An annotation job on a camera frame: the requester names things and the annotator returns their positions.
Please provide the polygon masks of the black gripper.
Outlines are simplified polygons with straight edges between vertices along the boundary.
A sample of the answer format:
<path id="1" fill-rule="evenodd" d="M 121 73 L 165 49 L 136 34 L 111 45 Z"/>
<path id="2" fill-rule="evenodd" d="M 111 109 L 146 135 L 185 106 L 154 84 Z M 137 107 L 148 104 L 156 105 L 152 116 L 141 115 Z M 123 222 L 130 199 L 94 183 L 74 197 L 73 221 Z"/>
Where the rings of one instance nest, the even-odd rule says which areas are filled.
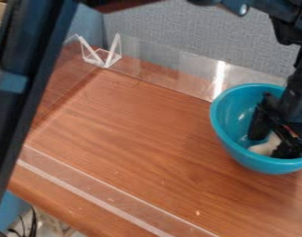
<path id="1" fill-rule="evenodd" d="M 265 93 L 256 107 L 248 138 L 261 141 L 272 131 L 278 140 L 272 157 L 302 158 L 302 71 L 289 78 L 282 96 Z"/>

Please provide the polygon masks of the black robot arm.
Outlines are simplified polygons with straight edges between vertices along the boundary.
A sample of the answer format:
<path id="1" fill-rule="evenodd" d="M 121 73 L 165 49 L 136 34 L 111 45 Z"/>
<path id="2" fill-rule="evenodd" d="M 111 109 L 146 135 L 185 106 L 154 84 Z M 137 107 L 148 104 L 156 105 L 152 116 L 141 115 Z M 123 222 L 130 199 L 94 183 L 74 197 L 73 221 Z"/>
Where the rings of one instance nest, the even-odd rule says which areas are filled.
<path id="1" fill-rule="evenodd" d="M 23 150 L 63 40 L 81 4 L 110 13 L 162 0 L 9 0 L 0 24 L 0 204 Z M 300 46 L 295 74 L 276 104 L 265 99 L 252 118 L 248 136 L 281 136 L 274 155 L 302 155 L 302 0 L 188 0 L 221 6 L 242 17 L 252 8 L 272 19 L 281 44 Z"/>

